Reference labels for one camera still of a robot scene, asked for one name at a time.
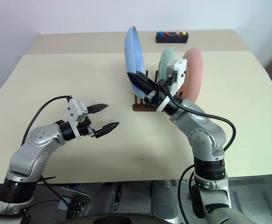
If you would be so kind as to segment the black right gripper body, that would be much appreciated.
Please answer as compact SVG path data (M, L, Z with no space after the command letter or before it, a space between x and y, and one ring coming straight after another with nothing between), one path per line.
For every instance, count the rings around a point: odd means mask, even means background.
M144 101L156 110L171 110L172 104L168 98L167 89L170 88L170 81L161 80L157 83L146 82L146 93Z

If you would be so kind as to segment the grey rounded shape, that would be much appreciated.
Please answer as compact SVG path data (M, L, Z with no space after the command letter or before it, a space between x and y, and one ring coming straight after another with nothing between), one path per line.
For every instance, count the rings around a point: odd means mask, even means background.
M87 215L114 213L121 200L122 184L106 182L94 194Z
M169 184L165 180L150 184L151 215L170 223L178 222L178 209Z

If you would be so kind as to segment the blue plastic plate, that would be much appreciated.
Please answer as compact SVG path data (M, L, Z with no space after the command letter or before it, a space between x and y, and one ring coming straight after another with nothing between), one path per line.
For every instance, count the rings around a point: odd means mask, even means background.
M124 41L124 55L127 73L145 73L143 51L135 26L131 26L127 30Z

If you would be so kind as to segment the brown wooden dish rack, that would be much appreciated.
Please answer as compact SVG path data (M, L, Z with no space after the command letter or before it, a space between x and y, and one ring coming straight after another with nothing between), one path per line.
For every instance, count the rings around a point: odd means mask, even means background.
M154 81L155 83L158 83L160 80L161 80L161 75L159 75L158 70L156 70ZM152 105L144 102L144 99L140 98L136 94L134 95L134 97L135 97L135 102L132 105L132 108L135 112L155 112L157 110Z

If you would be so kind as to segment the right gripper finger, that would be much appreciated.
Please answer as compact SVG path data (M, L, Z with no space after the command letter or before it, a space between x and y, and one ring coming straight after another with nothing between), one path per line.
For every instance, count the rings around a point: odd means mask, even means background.
M127 73L132 90L139 98L147 97L151 92L155 91L153 81L144 73L137 71L136 73Z

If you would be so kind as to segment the green plastic plate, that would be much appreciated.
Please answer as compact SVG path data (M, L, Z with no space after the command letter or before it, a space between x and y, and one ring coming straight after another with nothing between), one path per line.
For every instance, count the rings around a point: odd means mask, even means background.
M174 63L174 57L174 49L172 47L167 47L162 52L158 66L158 81L167 79L167 67L171 66Z

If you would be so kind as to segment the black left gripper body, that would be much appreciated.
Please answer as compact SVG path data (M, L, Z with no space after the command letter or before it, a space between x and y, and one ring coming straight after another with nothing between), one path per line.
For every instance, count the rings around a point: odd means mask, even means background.
M77 130L80 136L91 136L95 137L95 130L91 128L91 121L89 118L86 118L83 122L78 123Z

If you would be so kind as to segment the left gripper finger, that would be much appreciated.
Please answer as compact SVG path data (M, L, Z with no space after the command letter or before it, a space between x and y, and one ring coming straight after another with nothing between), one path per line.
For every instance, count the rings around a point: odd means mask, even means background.
M98 113L108 107L107 104L95 104L87 107L88 114Z
M110 133L112 130L114 130L120 122L113 122L109 123L105 126L103 126L101 129L94 131L95 138L100 138L108 133Z

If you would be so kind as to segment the pink-red plastic plate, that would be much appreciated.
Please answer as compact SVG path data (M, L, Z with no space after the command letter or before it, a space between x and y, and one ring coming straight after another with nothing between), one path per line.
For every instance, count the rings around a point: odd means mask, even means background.
M178 91L182 99L195 103L201 89L203 78L203 58L198 48L190 48L182 57L186 59L185 81Z

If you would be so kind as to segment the black button box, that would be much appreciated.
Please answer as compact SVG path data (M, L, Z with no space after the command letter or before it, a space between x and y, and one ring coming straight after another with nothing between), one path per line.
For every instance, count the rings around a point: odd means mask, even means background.
M158 32L156 32L156 43L187 43L189 38L189 33L182 35L182 31L180 31L180 35L169 31L169 35L165 35L165 32L163 32L162 36L158 35Z

